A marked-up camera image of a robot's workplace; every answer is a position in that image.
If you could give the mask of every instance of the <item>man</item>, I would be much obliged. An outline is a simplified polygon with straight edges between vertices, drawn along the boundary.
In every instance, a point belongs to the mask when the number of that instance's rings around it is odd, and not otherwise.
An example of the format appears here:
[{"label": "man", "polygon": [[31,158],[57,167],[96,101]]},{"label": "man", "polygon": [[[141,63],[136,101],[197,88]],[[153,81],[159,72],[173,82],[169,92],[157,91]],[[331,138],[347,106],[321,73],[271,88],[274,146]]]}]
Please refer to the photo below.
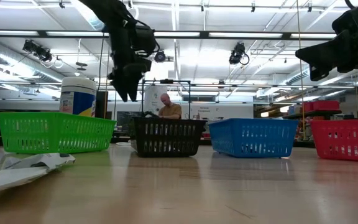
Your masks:
[{"label": "man", "polygon": [[165,119],[181,119],[181,106],[171,102],[169,95],[164,93],[161,95],[161,102],[165,105],[160,109],[158,115]]}]

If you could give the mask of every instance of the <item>ceiling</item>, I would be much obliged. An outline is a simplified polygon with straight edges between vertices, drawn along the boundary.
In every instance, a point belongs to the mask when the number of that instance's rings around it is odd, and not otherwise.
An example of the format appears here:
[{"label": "ceiling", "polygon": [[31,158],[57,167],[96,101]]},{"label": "ceiling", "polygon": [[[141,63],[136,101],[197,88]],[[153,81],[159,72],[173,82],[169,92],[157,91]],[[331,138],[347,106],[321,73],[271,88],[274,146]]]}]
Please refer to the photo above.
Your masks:
[{"label": "ceiling", "polygon": [[[94,30],[77,7],[70,1],[64,1],[66,8],[58,6],[60,0],[1,0],[1,30]],[[148,24],[155,30],[215,30],[238,32],[298,32],[298,16],[296,0],[133,0],[139,10],[138,20]],[[251,12],[252,3],[255,12]],[[300,31],[330,32],[331,23],[347,10],[344,1],[313,0],[313,10],[307,12],[309,0],[299,0]],[[176,21],[172,14],[178,11]],[[106,77],[112,70],[113,63],[108,57],[109,45],[105,42],[101,48],[101,39],[83,39],[78,54],[78,39],[46,39],[31,38],[37,44],[51,49],[64,64],[61,68],[52,66],[43,68],[53,70],[64,77],[75,76],[77,61],[87,63],[86,71],[81,76],[96,78],[99,76],[99,56],[102,53],[101,75]],[[0,44],[23,56],[25,38],[0,37]],[[168,56],[175,56],[173,39],[158,39],[161,49]],[[300,69],[300,61],[295,57],[295,50],[322,43],[321,41],[280,41],[280,40],[177,40],[180,64],[180,78],[196,83],[258,83],[280,84]],[[244,68],[230,65],[228,58],[235,44],[243,42],[249,48],[250,64]],[[157,72],[151,74],[159,78],[168,74],[168,78],[176,79],[173,62],[164,62],[163,68],[157,65]],[[328,78],[337,77],[332,71]]]}]

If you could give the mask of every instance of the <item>basket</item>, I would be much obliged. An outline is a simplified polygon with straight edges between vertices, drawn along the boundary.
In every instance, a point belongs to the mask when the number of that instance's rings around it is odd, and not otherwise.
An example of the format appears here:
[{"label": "basket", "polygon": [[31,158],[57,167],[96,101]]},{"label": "basket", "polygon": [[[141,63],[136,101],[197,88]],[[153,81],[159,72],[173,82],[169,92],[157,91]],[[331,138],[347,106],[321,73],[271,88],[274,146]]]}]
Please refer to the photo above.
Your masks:
[{"label": "basket", "polygon": [[25,154],[101,151],[116,122],[65,113],[0,113],[4,149]]},{"label": "basket", "polygon": [[311,131],[320,158],[358,161],[358,120],[312,121]]},{"label": "basket", "polygon": [[140,157],[187,157],[198,151],[206,121],[133,118]]},{"label": "basket", "polygon": [[212,147],[234,157],[287,157],[297,120],[227,119],[209,125]]}]

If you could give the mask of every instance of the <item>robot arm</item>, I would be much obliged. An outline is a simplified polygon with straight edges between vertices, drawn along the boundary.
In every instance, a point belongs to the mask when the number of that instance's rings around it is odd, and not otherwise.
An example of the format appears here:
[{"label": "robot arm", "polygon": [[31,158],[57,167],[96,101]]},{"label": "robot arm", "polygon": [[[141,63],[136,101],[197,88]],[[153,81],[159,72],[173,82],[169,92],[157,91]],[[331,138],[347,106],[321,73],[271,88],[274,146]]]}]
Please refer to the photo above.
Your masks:
[{"label": "robot arm", "polygon": [[154,30],[136,20],[119,0],[80,1],[104,22],[106,27],[103,32],[109,33],[114,60],[114,70],[108,76],[111,84],[122,100],[127,101],[129,95],[135,101],[142,73],[151,69],[151,61],[146,57],[159,50]]}]

